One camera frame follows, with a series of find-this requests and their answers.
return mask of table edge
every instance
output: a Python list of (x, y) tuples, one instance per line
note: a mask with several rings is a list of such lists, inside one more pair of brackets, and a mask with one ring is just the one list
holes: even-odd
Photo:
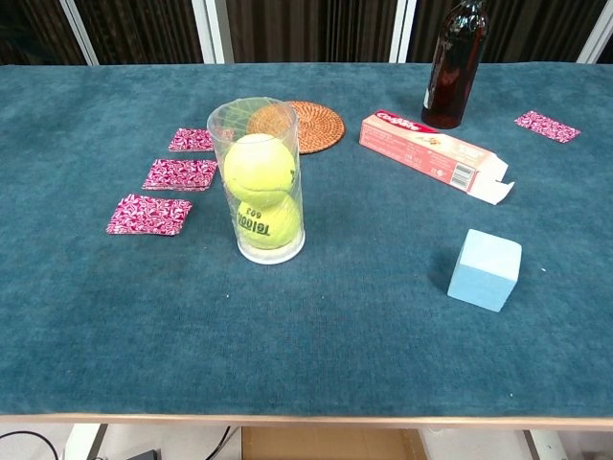
[(284, 415), (5, 414), (0, 423), (345, 426), (372, 428), (504, 428), (613, 431), (613, 418), (572, 417), (298, 417)]

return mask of dark curtain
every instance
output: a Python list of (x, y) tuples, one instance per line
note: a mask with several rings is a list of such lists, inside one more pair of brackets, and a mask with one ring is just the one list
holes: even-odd
[(76, 0), (100, 64), (202, 62), (191, 0)]
[(58, 0), (0, 1), (0, 64), (84, 64)]
[[(410, 62), (431, 62), (439, 27), (457, 0), (419, 0)], [(606, 0), (489, 0), (484, 62), (576, 61)]]
[(396, 0), (227, 0), (235, 62), (369, 62), (390, 55)]
[(609, 38), (608, 43), (602, 50), (601, 57), (598, 59), (598, 64), (613, 64), (613, 35)]

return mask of glass bottle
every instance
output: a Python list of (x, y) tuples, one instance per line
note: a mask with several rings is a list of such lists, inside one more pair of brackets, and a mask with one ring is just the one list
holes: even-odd
[(445, 18), (432, 62), (421, 119), (452, 128), (462, 121), (488, 36), (486, 0), (462, 0)]

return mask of barcode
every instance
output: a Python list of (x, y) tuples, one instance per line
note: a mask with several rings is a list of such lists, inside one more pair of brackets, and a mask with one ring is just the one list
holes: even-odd
[(468, 166), (458, 163), (456, 169), (451, 176), (451, 185), (466, 191), (470, 185), (472, 175), (475, 174), (475, 170)]

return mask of yellow tennis ball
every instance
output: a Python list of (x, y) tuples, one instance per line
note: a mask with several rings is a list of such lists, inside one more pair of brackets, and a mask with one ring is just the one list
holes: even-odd
[(269, 134), (247, 134), (223, 160), (226, 187), (240, 201), (270, 206), (284, 199), (294, 183), (296, 163), (287, 147)]
[(291, 242), (300, 229), (300, 211), (288, 195), (278, 204), (260, 208), (243, 201), (237, 212), (238, 233), (259, 249), (275, 249)]

